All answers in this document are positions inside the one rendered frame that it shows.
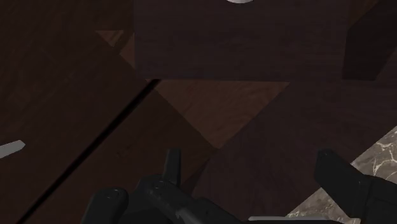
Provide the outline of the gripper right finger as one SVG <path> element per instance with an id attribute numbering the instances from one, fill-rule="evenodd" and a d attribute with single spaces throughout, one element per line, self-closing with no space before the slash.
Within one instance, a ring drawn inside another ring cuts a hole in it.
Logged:
<path id="1" fill-rule="evenodd" d="M 397 184 L 363 174 L 330 149 L 317 153 L 314 179 L 361 224 L 397 224 Z"/>

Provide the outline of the dark wooden cabinet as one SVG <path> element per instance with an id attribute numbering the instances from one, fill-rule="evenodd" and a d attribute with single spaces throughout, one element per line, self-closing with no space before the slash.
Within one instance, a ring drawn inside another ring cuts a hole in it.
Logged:
<path id="1" fill-rule="evenodd" d="M 120 55 L 133 0 L 0 0 L 0 224 L 80 224 L 91 194 L 133 188 L 214 148 Z"/>

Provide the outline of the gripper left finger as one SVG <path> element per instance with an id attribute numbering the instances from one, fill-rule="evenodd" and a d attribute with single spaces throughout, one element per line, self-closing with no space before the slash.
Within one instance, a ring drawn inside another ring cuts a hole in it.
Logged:
<path id="1" fill-rule="evenodd" d="M 143 177 L 131 194 L 121 187 L 93 194 L 81 224 L 202 224 L 180 182 L 181 150 L 171 149 L 163 173 Z"/>

